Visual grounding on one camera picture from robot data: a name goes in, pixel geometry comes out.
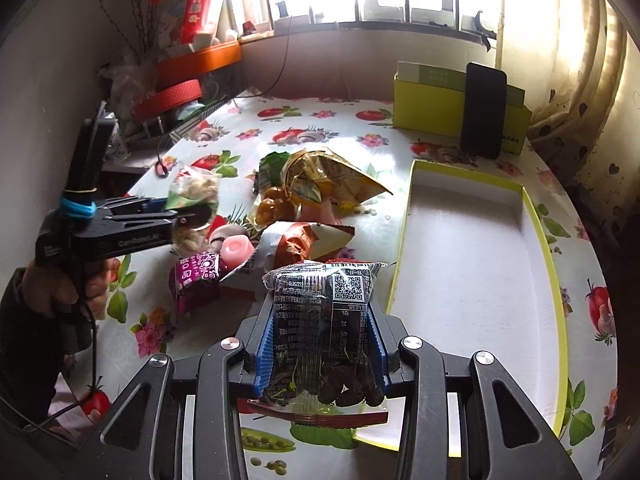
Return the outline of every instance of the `black smartphone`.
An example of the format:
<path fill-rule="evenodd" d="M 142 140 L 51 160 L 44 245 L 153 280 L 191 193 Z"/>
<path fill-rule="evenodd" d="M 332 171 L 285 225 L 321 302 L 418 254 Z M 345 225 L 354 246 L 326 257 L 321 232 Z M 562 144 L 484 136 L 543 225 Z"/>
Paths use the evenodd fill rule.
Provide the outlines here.
<path fill-rule="evenodd" d="M 469 63 L 460 150 L 469 155 L 498 158 L 506 105 L 507 75 L 502 70 Z"/>

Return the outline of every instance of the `curtain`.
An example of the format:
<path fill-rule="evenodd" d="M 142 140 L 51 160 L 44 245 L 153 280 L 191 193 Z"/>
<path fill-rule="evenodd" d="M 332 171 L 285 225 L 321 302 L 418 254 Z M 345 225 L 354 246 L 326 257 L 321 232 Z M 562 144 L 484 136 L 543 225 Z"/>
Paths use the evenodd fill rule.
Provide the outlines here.
<path fill-rule="evenodd" d="M 640 56 L 606 0 L 502 0 L 496 67 L 526 90 L 528 137 L 605 234 L 638 195 Z"/>

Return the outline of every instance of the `white wall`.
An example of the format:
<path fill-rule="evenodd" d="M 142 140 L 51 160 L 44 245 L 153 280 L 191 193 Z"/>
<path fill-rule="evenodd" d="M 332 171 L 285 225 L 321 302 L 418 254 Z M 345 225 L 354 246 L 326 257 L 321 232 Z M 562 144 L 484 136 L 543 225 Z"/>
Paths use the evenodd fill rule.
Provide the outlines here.
<path fill-rule="evenodd" d="M 286 46 L 286 36 L 242 46 L 250 86 L 265 91 L 276 81 Z M 293 34 L 282 78 L 272 95 L 392 101 L 399 60 L 466 72 L 471 61 L 494 66 L 495 50 L 488 53 L 484 46 L 469 41 L 399 30 Z"/>
<path fill-rule="evenodd" d="M 129 0 L 104 1 L 126 21 Z M 117 59 L 123 43 L 97 0 L 39 0 L 0 48 L 2 288 L 33 258 L 82 120 L 98 103 L 95 69 Z"/>

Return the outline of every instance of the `floral tablecloth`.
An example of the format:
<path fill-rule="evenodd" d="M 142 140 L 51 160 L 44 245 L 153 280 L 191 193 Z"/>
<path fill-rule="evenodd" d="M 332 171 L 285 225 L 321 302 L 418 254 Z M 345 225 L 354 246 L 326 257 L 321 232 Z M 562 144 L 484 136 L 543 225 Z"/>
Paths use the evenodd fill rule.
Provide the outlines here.
<path fill-rule="evenodd" d="M 219 214 L 243 222 L 253 203 L 254 170 L 274 150 L 293 152 L 327 145 L 375 176 L 393 195 L 362 204 L 342 220 L 356 227 L 345 254 L 379 260 L 395 254 L 406 206 L 408 175 L 414 158 L 471 168 L 513 179 L 526 186 L 540 216 L 561 283 L 569 345 L 570 390 L 561 432 L 562 444 L 586 480 L 596 478 L 612 448 L 616 410 L 616 344 L 609 294 L 598 261 L 571 201 L 551 171 L 527 142 L 520 156 L 497 161 L 466 156 L 455 139 L 391 126 L 392 104 L 331 99 L 279 100 L 238 98 L 216 111 L 164 157 L 172 168 L 168 179 L 150 170 L 131 194 L 166 196 L 179 169 L 199 165 L 222 175 Z M 98 375 L 113 400 L 155 352 L 179 359 L 200 354 L 233 335 L 251 309 L 250 303 L 219 301 L 189 317 L 176 319 L 167 279 L 176 262 L 170 248 L 121 258 L 113 275 L 108 316 L 98 332 Z M 376 293 L 386 304 L 391 272 L 381 274 Z M 90 352 L 76 356 L 70 377 L 76 394 L 90 382 Z M 241 425 L 294 443 L 290 452 L 246 450 L 249 478 L 391 478 L 396 454 L 358 444 L 348 430 L 324 434 L 290 431 L 289 423 L 241 415 Z M 278 471 L 265 467 L 282 460 Z"/>

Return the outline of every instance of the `qr code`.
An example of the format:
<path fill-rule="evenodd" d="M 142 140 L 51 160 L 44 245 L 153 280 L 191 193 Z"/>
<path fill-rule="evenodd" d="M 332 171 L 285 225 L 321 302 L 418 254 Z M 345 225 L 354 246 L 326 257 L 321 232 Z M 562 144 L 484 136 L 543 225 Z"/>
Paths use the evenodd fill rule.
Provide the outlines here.
<path fill-rule="evenodd" d="M 362 276 L 345 276 L 336 272 L 334 278 L 334 301 L 367 303 Z"/>

